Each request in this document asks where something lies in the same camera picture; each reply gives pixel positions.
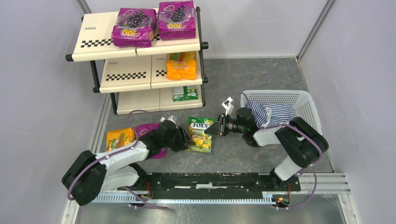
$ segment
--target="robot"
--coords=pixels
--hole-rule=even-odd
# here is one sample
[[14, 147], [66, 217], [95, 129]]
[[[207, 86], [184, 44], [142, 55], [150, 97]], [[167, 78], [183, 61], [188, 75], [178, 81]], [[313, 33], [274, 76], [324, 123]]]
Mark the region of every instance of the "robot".
[[[239, 108], [233, 119], [230, 116], [233, 110], [231, 102], [232, 98], [223, 102], [226, 113], [220, 113], [217, 121], [205, 133], [218, 136], [227, 136], [230, 132], [240, 133], [249, 146], [265, 145], [265, 141], [260, 139], [263, 130], [256, 125], [252, 110]], [[288, 183], [298, 181], [296, 173], [312, 165], [329, 148], [326, 139], [300, 117], [295, 117], [287, 126], [279, 128], [275, 136], [288, 156], [269, 175], [260, 176], [259, 181], [254, 180], [252, 186], [259, 192], [284, 191]], [[162, 118], [158, 129], [137, 138], [132, 146], [98, 154], [88, 150], [82, 152], [63, 176], [62, 183], [69, 190], [69, 199], [76, 200], [80, 206], [93, 201], [100, 192], [111, 189], [123, 186], [135, 190], [144, 189], [145, 182], [151, 176], [136, 162], [150, 159], [159, 154], [162, 148], [179, 152], [193, 145], [194, 142], [185, 129], [176, 125], [173, 116]], [[165, 174], [156, 175], [163, 182], [167, 177], [169, 176]]]

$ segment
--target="black shelf frame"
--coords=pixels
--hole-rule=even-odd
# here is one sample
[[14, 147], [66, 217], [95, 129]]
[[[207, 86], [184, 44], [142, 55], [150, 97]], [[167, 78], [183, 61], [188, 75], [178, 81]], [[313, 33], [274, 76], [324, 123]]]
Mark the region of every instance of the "black shelf frame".
[[[199, 45], [200, 45], [200, 50], [198, 52], [199, 54], [199, 61], [200, 61], [200, 66], [201, 66], [201, 75], [202, 75], [202, 84], [201, 84], [201, 96], [202, 96], [202, 106], [206, 105], [205, 101], [205, 87], [204, 84], [208, 83], [209, 80], [206, 77], [205, 74], [205, 66], [204, 66], [204, 49], [209, 48], [209, 43], [208, 42], [203, 42], [202, 41], [202, 32], [201, 32], [201, 9], [199, 7], [196, 7], [196, 12], [197, 12], [197, 24], [198, 24], [198, 35], [199, 35]], [[68, 62], [73, 62], [73, 57], [72, 54], [67, 54], [66, 55], [66, 61]], [[93, 77], [93, 83], [95, 87], [92, 89], [94, 93], [100, 93], [100, 81], [99, 81], [99, 76], [98, 76], [98, 69], [96, 67], [96, 62], [95, 61], [90, 61], [91, 64], [91, 70], [92, 70], [92, 77]], [[113, 107], [113, 112], [114, 114], [117, 114], [117, 100], [115, 98], [115, 93], [112, 92], [110, 93], [110, 99], [112, 102], [112, 107]]]

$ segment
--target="purple candy bag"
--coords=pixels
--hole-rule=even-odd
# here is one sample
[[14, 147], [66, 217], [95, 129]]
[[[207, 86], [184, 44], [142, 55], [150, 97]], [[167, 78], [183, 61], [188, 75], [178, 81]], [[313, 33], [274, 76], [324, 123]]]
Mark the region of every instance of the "purple candy bag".
[[156, 11], [145, 8], [120, 8], [112, 39], [117, 47], [151, 47], [157, 25]]
[[[136, 127], [137, 135], [140, 137], [153, 129], [157, 129], [159, 127], [159, 125], [160, 125], [159, 123], [139, 125]], [[165, 157], [165, 155], [166, 155], [166, 152], [165, 152], [165, 149], [163, 148], [163, 149], [161, 149], [161, 152], [159, 154], [157, 154], [151, 158], [159, 159], [159, 158]]]
[[158, 30], [161, 40], [195, 38], [193, 1], [161, 2], [158, 9]]

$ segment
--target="white wall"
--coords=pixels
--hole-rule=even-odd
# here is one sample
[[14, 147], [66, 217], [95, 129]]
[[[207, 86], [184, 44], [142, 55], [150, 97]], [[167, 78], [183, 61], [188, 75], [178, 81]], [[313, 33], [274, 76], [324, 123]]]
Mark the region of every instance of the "white wall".
[[396, 1], [339, 0], [302, 59], [362, 223], [396, 218]]
[[62, 176], [87, 150], [103, 104], [89, 63], [66, 62], [82, 12], [76, 1], [0, 7], [0, 223], [59, 223]]
[[[94, 13], [158, 7], [164, 0], [87, 0]], [[326, 0], [194, 0], [201, 8], [205, 57], [293, 57]]]

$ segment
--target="shelving rack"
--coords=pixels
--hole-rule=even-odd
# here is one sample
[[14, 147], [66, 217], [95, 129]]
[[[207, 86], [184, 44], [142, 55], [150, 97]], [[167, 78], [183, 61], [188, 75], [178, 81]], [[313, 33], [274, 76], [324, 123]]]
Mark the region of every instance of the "shelving rack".
[[[68, 62], [89, 61], [95, 93], [109, 93], [115, 114], [131, 110], [166, 111], [205, 106], [205, 75], [200, 8], [196, 7], [197, 35], [194, 39], [161, 40], [158, 34], [149, 48], [116, 47], [111, 39], [118, 12], [86, 14], [73, 54], [66, 55]], [[195, 80], [169, 80], [166, 78], [166, 54], [196, 51], [197, 75]], [[105, 60], [103, 76], [99, 82], [95, 60]], [[173, 102], [173, 87], [196, 85], [197, 100]], [[119, 93], [118, 102], [115, 93]]]

